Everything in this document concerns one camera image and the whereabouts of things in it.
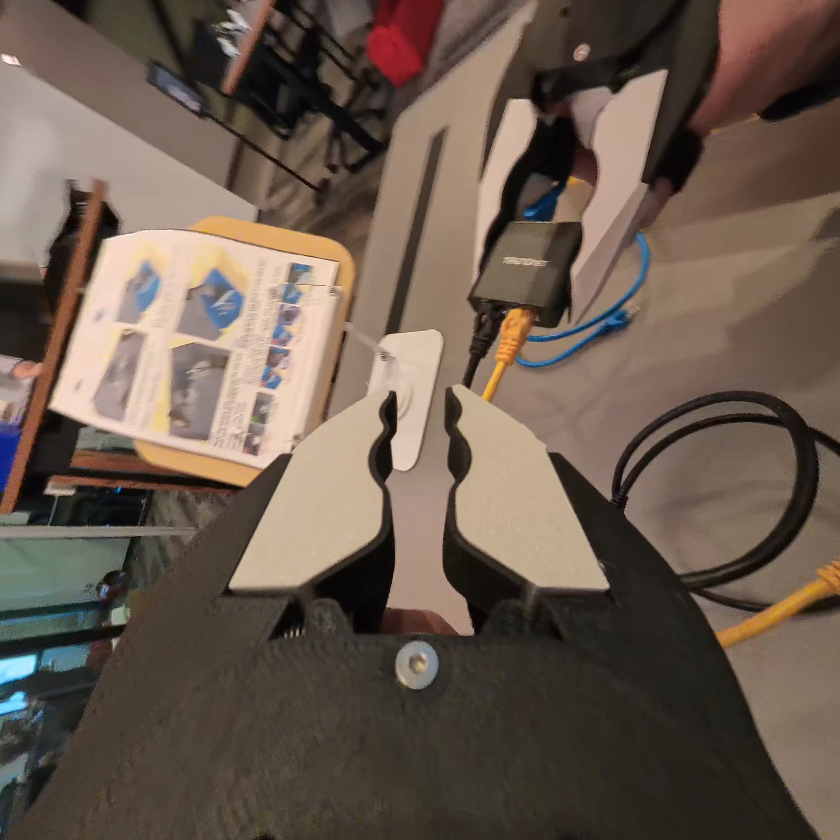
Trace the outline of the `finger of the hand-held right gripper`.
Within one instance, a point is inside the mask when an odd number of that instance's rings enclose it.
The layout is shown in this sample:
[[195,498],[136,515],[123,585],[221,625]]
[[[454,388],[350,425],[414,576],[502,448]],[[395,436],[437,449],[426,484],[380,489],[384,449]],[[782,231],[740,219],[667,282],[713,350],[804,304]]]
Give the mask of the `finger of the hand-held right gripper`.
[[530,100],[510,99],[495,132],[487,132],[478,180],[475,279],[504,228],[524,221],[529,207],[556,186],[557,121],[538,113]]
[[573,323],[585,318],[648,204],[651,188],[643,176],[667,77],[667,69],[657,70],[618,92],[597,87],[570,98],[578,140],[597,168],[570,268]]

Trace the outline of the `black network switch box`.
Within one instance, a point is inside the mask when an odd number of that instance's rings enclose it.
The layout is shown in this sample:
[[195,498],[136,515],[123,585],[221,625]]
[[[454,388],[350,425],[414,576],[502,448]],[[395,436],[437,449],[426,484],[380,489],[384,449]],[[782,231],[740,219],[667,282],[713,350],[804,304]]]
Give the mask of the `black network switch box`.
[[489,252],[468,301],[484,307],[524,308],[541,329],[559,325],[571,306],[571,268],[582,241],[579,222],[512,222]]

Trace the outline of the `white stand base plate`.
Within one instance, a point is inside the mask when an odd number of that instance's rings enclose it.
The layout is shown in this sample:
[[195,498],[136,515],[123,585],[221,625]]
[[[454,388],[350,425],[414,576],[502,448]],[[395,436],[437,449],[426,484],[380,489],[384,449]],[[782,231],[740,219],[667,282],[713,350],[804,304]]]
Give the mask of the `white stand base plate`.
[[374,350],[368,393],[396,396],[392,464],[400,472],[417,463],[431,412],[445,341],[437,330],[391,333]]

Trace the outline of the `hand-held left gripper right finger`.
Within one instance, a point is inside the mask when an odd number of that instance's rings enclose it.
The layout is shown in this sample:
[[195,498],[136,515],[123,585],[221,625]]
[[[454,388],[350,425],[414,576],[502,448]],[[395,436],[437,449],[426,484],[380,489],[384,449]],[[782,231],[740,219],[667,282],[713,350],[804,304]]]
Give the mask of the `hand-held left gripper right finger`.
[[545,443],[463,385],[447,389],[444,425],[444,573],[474,620],[505,601],[609,592]]

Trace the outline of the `person's right hand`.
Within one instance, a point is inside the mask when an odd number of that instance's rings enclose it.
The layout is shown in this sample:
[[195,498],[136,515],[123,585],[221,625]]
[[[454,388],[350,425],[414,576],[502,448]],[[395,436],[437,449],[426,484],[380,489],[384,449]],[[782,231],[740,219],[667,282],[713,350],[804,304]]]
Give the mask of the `person's right hand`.
[[808,86],[838,57],[838,1],[722,1],[719,55],[689,121],[705,137]]

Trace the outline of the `dark furniture frame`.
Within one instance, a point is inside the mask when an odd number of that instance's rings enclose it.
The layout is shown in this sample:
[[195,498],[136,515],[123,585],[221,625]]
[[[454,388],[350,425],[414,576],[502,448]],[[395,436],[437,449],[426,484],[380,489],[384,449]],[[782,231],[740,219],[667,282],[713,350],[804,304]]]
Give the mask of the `dark furniture frame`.
[[224,11],[192,20],[192,78],[231,109],[246,110],[279,141],[324,119],[327,175],[319,183],[272,160],[320,203],[333,176],[355,174],[384,152],[385,82],[361,49],[351,51],[329,31],[319,2],[218,5]]

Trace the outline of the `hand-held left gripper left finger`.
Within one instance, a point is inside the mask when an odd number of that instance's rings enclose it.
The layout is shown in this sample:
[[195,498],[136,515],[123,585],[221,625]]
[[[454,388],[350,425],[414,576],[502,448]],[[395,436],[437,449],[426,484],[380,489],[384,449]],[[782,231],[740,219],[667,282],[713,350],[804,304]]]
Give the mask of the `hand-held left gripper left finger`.
[[330,599],[380,621],[395,570],[393,391],[376,391],[292,453],[228,583],[237,595]]

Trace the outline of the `red plastic bin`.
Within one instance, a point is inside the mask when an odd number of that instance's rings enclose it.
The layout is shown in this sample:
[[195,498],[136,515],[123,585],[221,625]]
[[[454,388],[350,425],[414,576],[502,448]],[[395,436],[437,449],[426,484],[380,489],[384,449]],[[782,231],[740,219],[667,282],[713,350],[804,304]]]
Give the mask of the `red plastic bin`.
[[365,53],[385,79],[403,88],[425,69],[443,1],[379,1]]

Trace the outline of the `printed instruction sheet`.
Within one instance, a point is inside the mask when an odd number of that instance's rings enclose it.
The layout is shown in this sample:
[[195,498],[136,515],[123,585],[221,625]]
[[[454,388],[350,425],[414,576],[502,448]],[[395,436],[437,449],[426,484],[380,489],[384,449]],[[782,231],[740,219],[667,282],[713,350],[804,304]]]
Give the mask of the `printed instruction sheet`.
[[49,408],[263,469],[306,437],[338,265],[194,232],[100,247]]

